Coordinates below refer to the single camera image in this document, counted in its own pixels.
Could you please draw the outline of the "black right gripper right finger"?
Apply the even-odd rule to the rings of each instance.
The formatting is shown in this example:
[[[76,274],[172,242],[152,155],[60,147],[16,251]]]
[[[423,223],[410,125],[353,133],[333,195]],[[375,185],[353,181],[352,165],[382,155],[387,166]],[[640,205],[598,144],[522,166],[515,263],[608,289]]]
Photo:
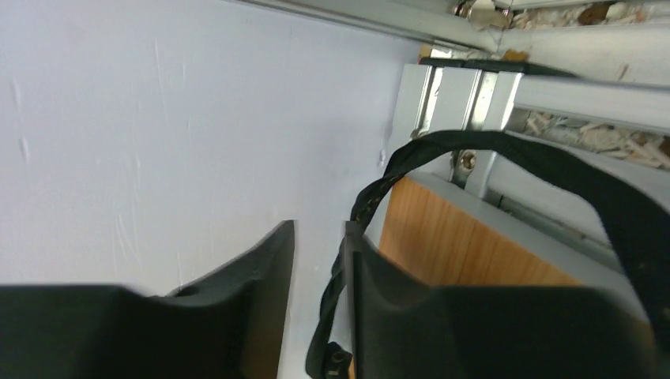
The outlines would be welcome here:
[[[358,378],[655,378],[629,314],[584,287],[429,286],[354,222],[344,274]]]

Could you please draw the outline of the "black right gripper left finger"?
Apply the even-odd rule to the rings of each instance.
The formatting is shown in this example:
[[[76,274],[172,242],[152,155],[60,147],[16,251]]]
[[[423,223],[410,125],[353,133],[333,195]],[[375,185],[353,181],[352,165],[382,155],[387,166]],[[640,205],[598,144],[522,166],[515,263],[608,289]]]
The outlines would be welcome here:
[[[121,285],[1,288],[4,378],[275,378],[295,224],[165,296]]]

